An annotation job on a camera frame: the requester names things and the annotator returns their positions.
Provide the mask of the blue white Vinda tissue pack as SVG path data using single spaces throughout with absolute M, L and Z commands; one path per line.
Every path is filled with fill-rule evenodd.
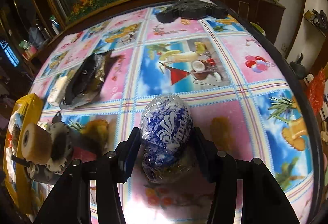
M 158 95 L 145 107 L 140 122 L 142 168 L 151 183 L 173 183 L 194 168 L 187 145 L 192 128 L 191 111 L 175 94 Z

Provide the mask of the black electric motor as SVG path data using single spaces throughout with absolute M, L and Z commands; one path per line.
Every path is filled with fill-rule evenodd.
M 44 130 L 50 133 L 52 139 L 51 158 L 45 165 L 27 161 L 27 176 L 32 181 L 53 185 L 64 172 L 72 159 L 73 147 L 70 128 L 62 122 L 62 115 L 57 112 L 50 124 Z

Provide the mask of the yellow cardboard box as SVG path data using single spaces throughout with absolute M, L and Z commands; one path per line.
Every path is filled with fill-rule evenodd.
M 21 142 L 24 129 L 28 124 L 36 124 L 40 119 L 43 101 L 36 94 L 28 94 L 15 102 L 6 132 L 3 154 L 3 171 L 5 172 L 5 187 L 13 202 L 24 214 L 33 214 L 33 195 L 31 180 L 26 174 L 26 168 L 13 161 L 11 156 L 24 159 L 21 152 Z

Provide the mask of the colourful printed tablecloth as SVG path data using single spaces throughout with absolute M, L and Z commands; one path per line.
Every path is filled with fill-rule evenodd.
M 194 125 L 237 159 L 262 159 L 300 223 L 316 211 L 312 136 L 315 118 L 284 58 L 236 14 L 223 20 L 176 19 L 163 24 L 163 5 L 117 13 L 69 32 L 55 44 L 30 91 L 48 99 L 58 79 L 75 73 L 92 54 L 110 52 L 114 63 L 99 94 L 62 111 L 77 131 L 99 128 L 112 150 L 142 120 L 157 96 L 176 94 Z

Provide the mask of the white plastic bag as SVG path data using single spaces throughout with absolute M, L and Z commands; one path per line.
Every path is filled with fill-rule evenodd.
M 47 102 L 51 106 L 59 107 L 59 105 L 61 104 L 61 102 L 64 98 L 68 84 L 72 80 L 75 73 L 76 73 L 76 70 L 73 69 L 73 70 L 69 70 L 65 74 L 58 74 L 55 77 L 55 82 L 52 85 L 52 88 L 47 97 Z

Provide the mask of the black foil snack bag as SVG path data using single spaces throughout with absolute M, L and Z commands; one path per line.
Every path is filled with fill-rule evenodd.
M 120 56 L 113 56 L 111 50 L 87 57 L 70 79 L 59 105 L 60 109 L 74 109 L 92 102 L 119 59 Z

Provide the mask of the blue kettle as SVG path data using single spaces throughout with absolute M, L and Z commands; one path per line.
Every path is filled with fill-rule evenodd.
M 28 30 L 29 34 L 29 42 L 31 45 L 35 46 L 36 48 L 41 48 L 45 44 L 45 38 L 42 33 L 36 27 L 30 27 Z

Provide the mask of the black device on table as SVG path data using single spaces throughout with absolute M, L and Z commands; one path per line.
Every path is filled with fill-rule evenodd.
M 161 23 L 171 23 L 178 19 L 200 20 L 207 16 L 217 19 L 225 19 L 228 10 L 225 6 L 217 5 L 214 2 L 203 0 L 178 0 L 168 6 L 165 10 L 155 14 L 156 19 Z

